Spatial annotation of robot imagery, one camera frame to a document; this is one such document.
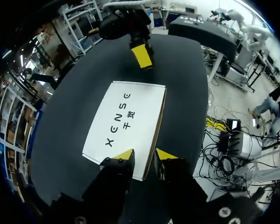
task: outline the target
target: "white robot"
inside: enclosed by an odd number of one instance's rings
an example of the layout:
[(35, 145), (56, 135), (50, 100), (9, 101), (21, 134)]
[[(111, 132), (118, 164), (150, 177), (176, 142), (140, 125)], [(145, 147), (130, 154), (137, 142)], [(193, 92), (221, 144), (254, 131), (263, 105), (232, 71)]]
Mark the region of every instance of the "white robot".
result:
[[(221, 13), (222, 18), (221, 20), (233, 20), (236, 21), (238, 23), (238, 26), (240, 28), (240, 30), (243, 32), (244, 34), (244, 39), (248, 42), (250, 42), (247, 47), (249, 51), (258, 51), (258, 50), (264, 50), (266, 49), (266, 40), (268, 39), (268, 37), (272, 37), (273, 34), (271, 33), (271, 31), (269, 30), (269, 28), (267, 27), (267, 25), (265, 23), (263, 23), (263, 27), (261, 26), (257, 26), (257, 25), (247, 25), (244, 22), (244, 17), (242, 16), (241, 13), (239, 13), (238, 11), (231, 9), (229, 11), (222, 12)], [(261, 34), (258, 37), (259, 42), (252, 42), (248, 40), (248, 34), (249, 33), (254, 33), (254, 34)]]

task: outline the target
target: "cardboard box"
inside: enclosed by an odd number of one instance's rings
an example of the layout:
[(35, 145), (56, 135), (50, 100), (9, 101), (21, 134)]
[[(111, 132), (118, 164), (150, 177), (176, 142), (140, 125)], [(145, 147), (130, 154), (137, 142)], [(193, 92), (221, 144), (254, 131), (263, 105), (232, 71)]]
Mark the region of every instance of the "cardboard box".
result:
[(82, 156), (100, 164), (106, 157), (132, 148), (133, 179), (144, 180), (154, 154), (165, 98), (164, 85), (111, 83), (92, 121)]

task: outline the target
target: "desk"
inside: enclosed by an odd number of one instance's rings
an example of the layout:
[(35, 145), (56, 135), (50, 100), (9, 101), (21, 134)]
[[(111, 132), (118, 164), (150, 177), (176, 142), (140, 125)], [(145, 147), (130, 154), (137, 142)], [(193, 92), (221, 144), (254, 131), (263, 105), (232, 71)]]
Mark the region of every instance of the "desk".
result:
[(234, 62), (237, 45), (220, 27), (215, 26), (212, 22), (194, 21), (187, 16), (180, 16), (170, 23), (168, 34), (198, 41), (201, 45), (212, 48), (218, 52), (216, 62), (208, 78), (209, 82), (216, 74), (223, 55), (225, 55), (230, 62)]
[[(47, 203), (63, 192), (80, 199), (99, 173), (82, 156), (92, 120), (113, 80), (162, 84), (167, 87), (156, 146), (186, 158), (194, 172), (205, 125), (208, 83), (198, 42), (170, 35), (151, 35), (155, 66), (143, 71), (130, 50), (130, 37), (98, 45), (69, 71), (52, 96), (36, 132), (31, 179)], [(150, 166), (147, 178), (132, 180), (119, 223), (167, 224), (162, 186)]]

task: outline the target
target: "electronic device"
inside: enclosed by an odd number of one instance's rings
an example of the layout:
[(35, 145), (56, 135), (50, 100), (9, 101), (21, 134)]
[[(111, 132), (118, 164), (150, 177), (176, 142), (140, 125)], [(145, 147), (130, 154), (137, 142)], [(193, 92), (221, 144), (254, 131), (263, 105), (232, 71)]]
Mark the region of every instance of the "electronic device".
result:
[(235, 158), (252, 160), (261, 155), (261, 146), (256, 138), (241, 131), (229, 138), (227, 154)]
[(244, 86), (248, 83), (249, 77), (247, 76), (246, 72), (244, 71), (244, 74), (239, 72), (238, 70), (234, 69), (233, 67), (230, 67), (229, 72), (225, 76), (228, 80), (231, 80), (232, 82)]
[(227, 119), (227, 127), (228, 127), (229, 132), (240, 132), (242, 130), (241, 120)]

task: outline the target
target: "black round table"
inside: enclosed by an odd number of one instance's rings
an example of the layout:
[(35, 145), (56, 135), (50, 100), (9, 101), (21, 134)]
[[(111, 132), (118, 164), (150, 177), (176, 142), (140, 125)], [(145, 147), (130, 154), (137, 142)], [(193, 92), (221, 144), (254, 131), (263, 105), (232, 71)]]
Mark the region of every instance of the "black round table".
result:
[[(61, 192), (81, 199), (99, 173), (82, 156), (84, 142), (112, 81), (162, 84), (165, 109), (156, 146), (196, 166), (205, 125), (208, 83), (198, 42), (171, 35), (151, 35), (154, 68), (139, 68), (130, 37), (102, 41), (82, 57), (52, 96), (40, 121), (31, 157), (31, 178), (47, 204)], [(170, 217), (163, 189), (150, 166), (147, 178), (132, 180), (119, 223), (166, 224)]]

